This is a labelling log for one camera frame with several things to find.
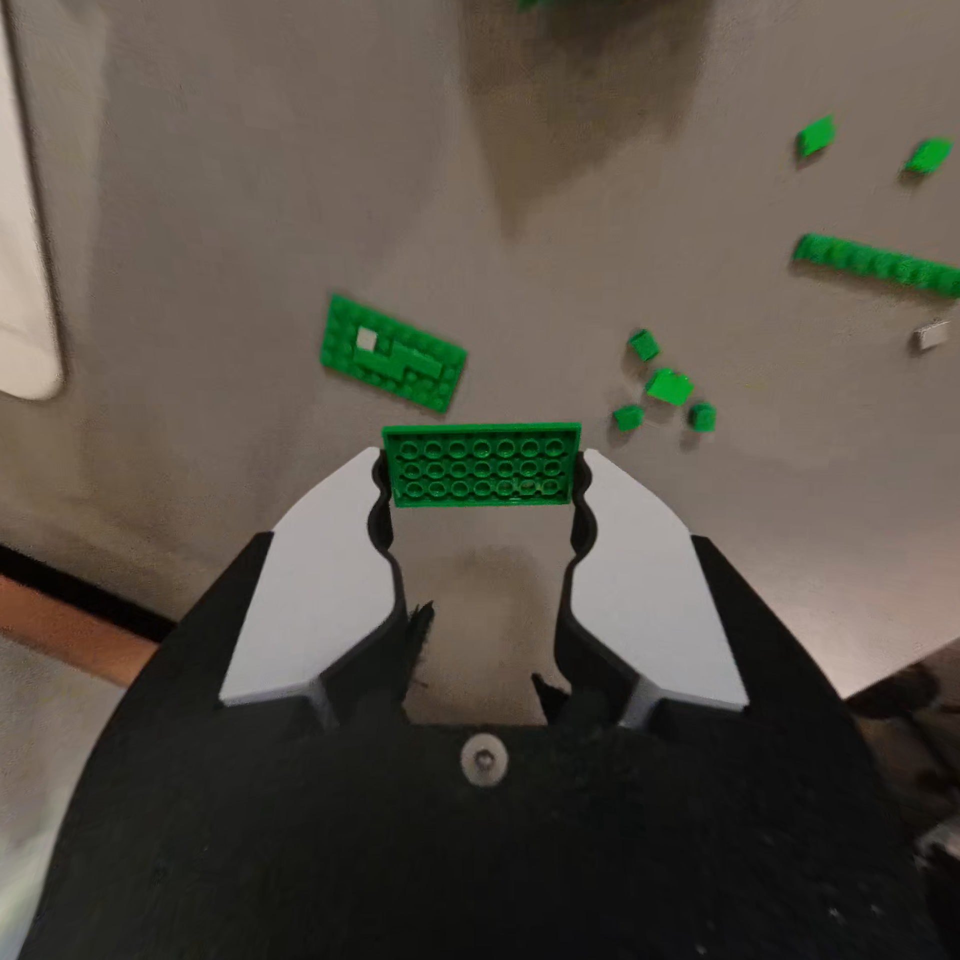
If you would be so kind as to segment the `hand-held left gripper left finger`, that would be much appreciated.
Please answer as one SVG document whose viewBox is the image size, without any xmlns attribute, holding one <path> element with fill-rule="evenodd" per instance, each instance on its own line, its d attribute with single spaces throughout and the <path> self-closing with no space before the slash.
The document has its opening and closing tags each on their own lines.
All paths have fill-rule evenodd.
<svg viewBox="0 0 960 960">
<path fill-rule="evenodd" d="M 372 692 L 400 695 L 412 647 L 389 502 L 382 451 L 367 447 L 275 524 L 222 680 L 224 706 L 303 698 L 333 728 Z"/>
</svg>

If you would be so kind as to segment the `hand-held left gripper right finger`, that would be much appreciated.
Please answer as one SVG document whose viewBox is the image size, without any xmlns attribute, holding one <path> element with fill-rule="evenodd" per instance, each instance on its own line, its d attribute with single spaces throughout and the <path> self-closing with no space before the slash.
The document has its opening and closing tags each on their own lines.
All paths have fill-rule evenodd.
<svg viewBox="0 0 960 960">
<path fill-rule="evenodd" d="M 577 457 L 573 558 L 554 655 L 573 692 L 642 728 L 661 702 L 742 713 L 750 703 L 690 530 L 596 449 Z"/>
</svg>

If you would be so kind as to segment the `green studded plate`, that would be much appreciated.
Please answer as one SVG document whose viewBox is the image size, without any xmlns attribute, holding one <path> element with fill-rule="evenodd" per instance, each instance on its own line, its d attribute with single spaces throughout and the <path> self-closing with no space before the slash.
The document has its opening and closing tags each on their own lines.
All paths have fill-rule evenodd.
<svg viewBox="0 0 960 960">
<path fill-rule="evenodd" d="M 578 422 L 386 426 L 399 509 L 561 506 L 572 497 Z"/>
</svg>

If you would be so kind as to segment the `green bricks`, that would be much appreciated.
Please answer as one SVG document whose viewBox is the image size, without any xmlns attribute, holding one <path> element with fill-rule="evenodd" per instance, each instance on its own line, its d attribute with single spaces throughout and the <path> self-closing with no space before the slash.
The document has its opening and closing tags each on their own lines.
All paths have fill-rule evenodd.
<svg viewBox="0 0 960 960">
<path fill-rule="evenodd" d="M 585 329 L 576 395 L 623 335 L 615 429 L 712 432 L 706 374 L 750 352 L 825 366 L 816 284 L 958 303 L 791 259 L 826 234 L 958 266 L 958 2 L 462 2 L 459 27 L 503 242 L 560 309 L 522 322 Z"/>
</svg>

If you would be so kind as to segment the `green plate assembly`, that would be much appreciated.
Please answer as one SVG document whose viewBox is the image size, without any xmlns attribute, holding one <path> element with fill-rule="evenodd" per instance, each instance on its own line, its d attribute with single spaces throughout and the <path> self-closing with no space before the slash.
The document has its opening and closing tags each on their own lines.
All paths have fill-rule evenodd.
<svg viewBox="0 0 960 960">
<path fill-rule="evenodd" d="M 468 353 L 405 321 L 342 294 L 332 294 L 320 343 L 321 366 L 446 414 Z"/>
</svg>

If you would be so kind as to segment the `wooden-edged grey desk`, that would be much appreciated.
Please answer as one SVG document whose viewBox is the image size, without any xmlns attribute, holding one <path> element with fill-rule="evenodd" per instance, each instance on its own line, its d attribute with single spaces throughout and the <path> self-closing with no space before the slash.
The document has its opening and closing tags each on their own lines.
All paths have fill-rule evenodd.
<svg viewBox="0 0 960 960">
<path fill-rule="evenodd" d="M 79 775 L 158 645 L 2 578 L 2 906 L 39 894 Z"/>
</svg>

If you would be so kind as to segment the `long green plate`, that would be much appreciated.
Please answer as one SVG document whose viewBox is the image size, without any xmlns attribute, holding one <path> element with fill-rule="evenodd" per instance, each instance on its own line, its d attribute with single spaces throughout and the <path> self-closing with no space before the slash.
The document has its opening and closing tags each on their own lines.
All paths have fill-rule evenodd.
<svg viewBox="0 0 960 960">
<path fill-rule="evenodd" d="M 791 259 L 943 299 L 959 299 L 958 266 L 903 251 L 833 235 L 806 233 L 799 237 Z"/>
</svg>

